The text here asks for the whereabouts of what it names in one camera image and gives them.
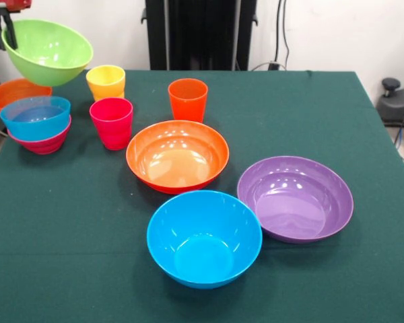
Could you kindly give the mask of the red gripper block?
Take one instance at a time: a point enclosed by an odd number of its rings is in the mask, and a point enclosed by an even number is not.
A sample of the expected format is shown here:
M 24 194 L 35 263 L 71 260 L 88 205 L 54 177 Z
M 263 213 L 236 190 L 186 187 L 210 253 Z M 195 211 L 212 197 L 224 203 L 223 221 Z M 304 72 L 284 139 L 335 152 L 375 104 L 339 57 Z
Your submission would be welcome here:
M 4 19 L 5 25 L 7 27 L 6 37 L 8 45 L 12 49 L 18 48 L 18 43 L 15 36 L 15 30 L 13 26 L 13 21 L 11 19 L 10 13 L 20 12 L 31 7 L 31 0 L 0 0 L 0 9 L 4 9 L 2 17 Z M 1 38 L 1 14 L 0 14 L 0 50 L 5 50 L 4 43 Z

